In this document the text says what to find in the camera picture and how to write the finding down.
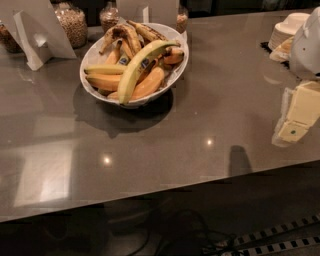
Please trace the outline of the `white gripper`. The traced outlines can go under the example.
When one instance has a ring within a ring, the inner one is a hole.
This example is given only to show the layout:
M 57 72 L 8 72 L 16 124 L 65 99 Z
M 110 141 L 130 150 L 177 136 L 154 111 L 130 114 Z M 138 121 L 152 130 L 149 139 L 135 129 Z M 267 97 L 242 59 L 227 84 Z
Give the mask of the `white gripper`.
M 289 55 L 289 68 L 301 79 L 320 79 L 320 7 L 313 10 L 296 32 Z M 319 118 L 319 82 L 302 81 L 294 89 L 286 88 L 272 144 L 279 147 L 296 144 Z

